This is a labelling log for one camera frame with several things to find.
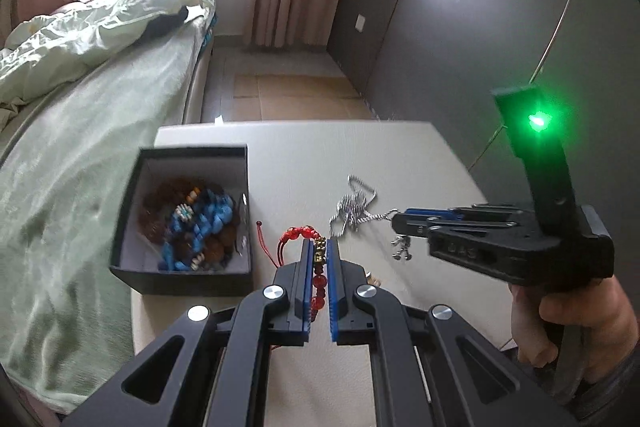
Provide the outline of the black jewelry box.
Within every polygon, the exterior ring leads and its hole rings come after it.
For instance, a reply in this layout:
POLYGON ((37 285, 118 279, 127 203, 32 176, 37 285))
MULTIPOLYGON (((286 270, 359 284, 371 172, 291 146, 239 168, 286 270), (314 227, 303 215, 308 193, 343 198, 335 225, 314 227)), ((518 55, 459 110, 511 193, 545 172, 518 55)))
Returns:
POLYGON ((254 286, 245 145, 142 148, 110 271, 142 295, 240 297, 254 286))

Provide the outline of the black garment on bed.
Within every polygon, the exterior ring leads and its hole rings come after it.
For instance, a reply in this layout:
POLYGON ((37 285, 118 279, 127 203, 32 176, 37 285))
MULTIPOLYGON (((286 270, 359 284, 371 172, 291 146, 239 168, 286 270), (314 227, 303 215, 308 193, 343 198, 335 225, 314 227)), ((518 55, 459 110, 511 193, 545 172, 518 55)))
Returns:
POLYGON ((146 24, 140 40, 150 41, 169 34, 184 23, 188 13, 188 8, 183 5, 176 14, 164 14, 154 18, 154 20, 150 20, 149 23, 146 24))

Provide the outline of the white wall socket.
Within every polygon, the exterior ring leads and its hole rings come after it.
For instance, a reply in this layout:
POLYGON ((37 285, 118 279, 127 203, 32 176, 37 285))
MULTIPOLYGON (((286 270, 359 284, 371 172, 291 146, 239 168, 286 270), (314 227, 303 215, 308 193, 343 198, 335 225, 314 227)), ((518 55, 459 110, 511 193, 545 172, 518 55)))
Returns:
POLYGON ((357 16, 356 23, 355 23, 356 31, 363 32, 363 27, 365 23, 366 23, 366 18, 362 14, 359 14, 357 16))

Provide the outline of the flattened cardboard on floor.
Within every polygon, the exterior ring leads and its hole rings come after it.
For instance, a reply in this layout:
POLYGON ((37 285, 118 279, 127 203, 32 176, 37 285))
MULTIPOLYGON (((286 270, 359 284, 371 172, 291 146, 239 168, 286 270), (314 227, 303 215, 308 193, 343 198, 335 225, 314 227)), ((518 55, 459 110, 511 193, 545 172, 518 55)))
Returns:
POLYGON ((236 75, 228 121, 370 120, 344 76, 236 75))

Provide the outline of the green bed sheet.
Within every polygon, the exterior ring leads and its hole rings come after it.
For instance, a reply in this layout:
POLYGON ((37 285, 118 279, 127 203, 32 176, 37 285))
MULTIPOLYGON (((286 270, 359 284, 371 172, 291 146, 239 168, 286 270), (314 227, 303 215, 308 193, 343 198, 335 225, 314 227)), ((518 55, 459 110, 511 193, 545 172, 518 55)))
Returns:
POLYGON ((1 140, 1 365, 76 409, 134 353, 129 288, 110 271, 139 150, 179 124, 210 19, 195 15, 49 95, 1 140))

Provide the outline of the pale green duvet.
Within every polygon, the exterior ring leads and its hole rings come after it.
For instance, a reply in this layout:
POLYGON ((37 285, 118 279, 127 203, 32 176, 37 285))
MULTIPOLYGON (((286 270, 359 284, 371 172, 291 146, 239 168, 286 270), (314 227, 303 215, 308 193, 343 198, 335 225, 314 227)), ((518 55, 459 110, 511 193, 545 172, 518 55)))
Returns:
POLYGON ((146 24, 185 5, 207 17, 215 0, 91 0, 18 24, 1 50, 1 124, 140 40, 146 24))

